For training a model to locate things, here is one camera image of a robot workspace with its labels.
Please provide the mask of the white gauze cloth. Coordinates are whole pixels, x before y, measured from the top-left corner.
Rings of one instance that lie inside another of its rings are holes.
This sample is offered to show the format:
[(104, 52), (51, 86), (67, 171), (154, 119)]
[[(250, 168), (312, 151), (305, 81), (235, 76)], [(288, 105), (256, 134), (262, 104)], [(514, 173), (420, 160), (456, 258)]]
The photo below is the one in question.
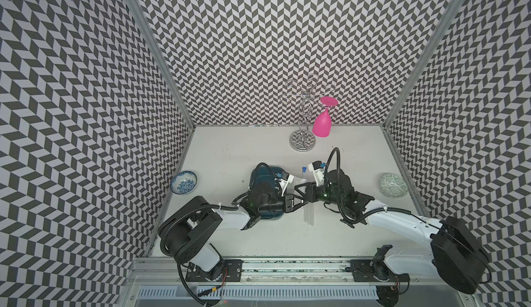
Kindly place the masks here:
[(300, 196), (306, 195), (307, 183), (306, 168), (303, 167), (301, 173), (293, 180), (294, 191)]

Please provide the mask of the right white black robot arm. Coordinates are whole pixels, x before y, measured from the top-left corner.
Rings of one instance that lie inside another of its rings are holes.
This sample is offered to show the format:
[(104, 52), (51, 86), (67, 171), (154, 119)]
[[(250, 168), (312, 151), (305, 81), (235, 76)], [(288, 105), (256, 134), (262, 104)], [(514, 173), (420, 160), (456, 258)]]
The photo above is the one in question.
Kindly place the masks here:
[(487, 251), (460, 218), (434, 219), (391, 207), (356, 191), (342, 170), (298, 184), (295, 191), (305, 204), (320, 201), (336, 205), (340, 221), (350, 228), (372, 225), (416, 243), (409, 252), (392, 245), (378, 249), (372, 268), (380, 281), (391, 274), (424, 275), (440, 278), (453, 289), (471, 295), (492, 279)]

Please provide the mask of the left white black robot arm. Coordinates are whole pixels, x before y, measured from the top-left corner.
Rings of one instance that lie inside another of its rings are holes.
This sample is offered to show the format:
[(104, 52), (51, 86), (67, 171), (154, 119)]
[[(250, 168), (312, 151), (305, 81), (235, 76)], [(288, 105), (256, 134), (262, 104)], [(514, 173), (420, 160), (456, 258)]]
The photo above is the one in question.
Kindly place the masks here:
[(178, 269), (198, 270), (205, 282), (221, 279), (227, 261), (210, 243), (220, 230), (249, 230), (261, 220), (299, 210), (308, 202), (283, 193), (278, 186), (258, 183), (233, 200), (231, 206), (208, 203), (195, 196), (165, 220), (158, 230), (160, 251), (174, 259)]

